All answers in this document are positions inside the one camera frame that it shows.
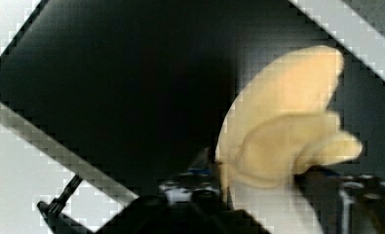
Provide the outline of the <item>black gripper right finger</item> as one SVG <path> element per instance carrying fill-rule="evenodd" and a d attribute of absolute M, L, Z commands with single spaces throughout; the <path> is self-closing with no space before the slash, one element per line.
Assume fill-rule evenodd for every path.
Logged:
<path fill-rule="evenodd" d="M 314 166 L 294 182 L 325 234 L 385 234 L 385 179 Z"/>

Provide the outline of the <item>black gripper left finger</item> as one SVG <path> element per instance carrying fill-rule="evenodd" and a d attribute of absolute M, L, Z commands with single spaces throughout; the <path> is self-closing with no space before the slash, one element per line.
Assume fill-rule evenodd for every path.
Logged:
<path fill-rule="evenodd" d="M 96 234 L 270 234 L 244 210 L 222 200 L 218 164 L 201 150 L 186 172 L 134 199 Z"/>

